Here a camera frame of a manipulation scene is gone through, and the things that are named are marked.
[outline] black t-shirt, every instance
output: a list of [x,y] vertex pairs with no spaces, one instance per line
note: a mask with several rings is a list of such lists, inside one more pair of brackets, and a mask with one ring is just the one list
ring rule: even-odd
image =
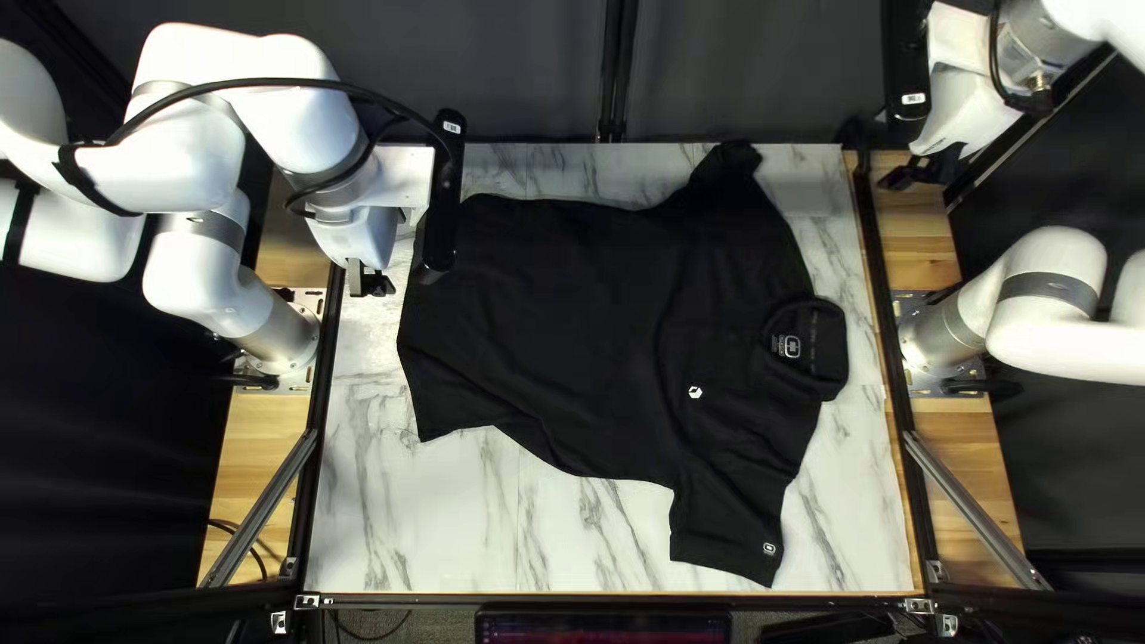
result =
[[771,586],[784,489],[847,358],[759,162],[719,146],[634,212],[466,199],[456,267],[402,311],[421,440],[495,425],[566,472],[666,486],[672,559]]

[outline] marble table surface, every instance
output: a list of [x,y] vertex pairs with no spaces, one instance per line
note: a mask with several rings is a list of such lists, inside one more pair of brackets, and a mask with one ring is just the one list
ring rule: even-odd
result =
[[[640,209],[682,186],[710,144],[471,144],[464,195]],[[757,178],[798,239],[818,294],[847,316],[851,375],[788,487],[774,591],[913,588],[871,311],[843,157],[758,146]],[[395,338],[398,297],[342,300],[306,588],[317,592],[767,592],[669,559],[671,490],[579,478],[493,427],[421,443]]]

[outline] mounting plate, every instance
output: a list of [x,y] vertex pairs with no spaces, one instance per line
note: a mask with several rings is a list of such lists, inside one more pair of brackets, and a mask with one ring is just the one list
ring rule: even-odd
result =
[[[291,292],[294,300],[291,306],[299,311],[303,315],[314,315],[322,321],[322,314],[326,309],[326,289],[303,289],[299,286],[286,286]],[[282,288],[275,288],[276,291],[282,291]],[[235,360],[235,374],[237,375],[256,375],[262,374],[254,368],[254,364],[250,362],[252,360],[245,353]],[[310,395],[310,388],[314,384],[314,359],[310,359],[305,367],[295,369],[289,374],[283,374],[278,376],[278,388],[276,390],[264,390],[262,387],[238,385],[235,387],[235,393],[239,394],[253,394],[253,395]]]
[[[926,296],[932,291],[891,291],[891,305],[894,307],[894,321],[899,322],[910,315],[917,315],[926,304]],[[935,377],[925,371],[916,369],[902,361],[902,372],[907,377],[907,390],[910,398],[982,398],[986,392],[963,391],[956,393],[942,393],[942,382],[947,378]],[[985,380],[986,369],[980,356],[970,360],[954,368],[955,380]]]

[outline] white logo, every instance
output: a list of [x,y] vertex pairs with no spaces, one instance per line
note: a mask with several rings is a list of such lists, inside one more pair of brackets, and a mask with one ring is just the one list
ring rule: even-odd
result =
[[784,358],[799,358],[803,353],[803,341],[796,336],[780,336],[780,353]]

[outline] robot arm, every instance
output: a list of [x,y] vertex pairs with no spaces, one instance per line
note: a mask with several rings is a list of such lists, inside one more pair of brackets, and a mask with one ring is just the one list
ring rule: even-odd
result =
[[[434,150],[371,149],[340,91],[282,83],[224,88],[166,105],[114,144],[72,147],[58,94],[39,62],[7,41],[0,41],[0,81],[26,88],[0,96],[0,152],[49,190],[24,213],[18,258],[3,261],[114,281],[134,260],[143,222],[137,214],[157,213],[144,296],[230,339],[264,372],[305,368],[317,327],[239,264],[248,219],[248,202],[236,188],[244,128],[295,189],[309,190],[310,229],[344,267],[355,261],[380,274],[398,207],[427,205]],[[305,39],[171,23],[156,28],[143,47],[127,120],[192,85],[252,77],[337,81],[326,57]],[[62,154],[69,150],[70,173]],[[14,195],[14,187],[0,184],[0,205],[13,204],[6,214],[15,210]],[[68,252],[81,248],[93,252]]]
[[900,329],[902,355],[934,375],[989,352],[1039,374],[1145,385],[1145,250],[1122,268],[1110,321],[1096,322],[1105,265],[1105,248],[1089,234],[1039,228],[909,317]]
[[[943,2],[931,7],[931,109],[911,154],[960,143],[960,158],[978,151],[1022,109],[1048,104],[1053,81],[1103,41],[1145,70],[1145,3],[1137,0],[1004,0],[996,23],[992,34],[988,16]],[[992,79],[992,46],[1006,99]]]

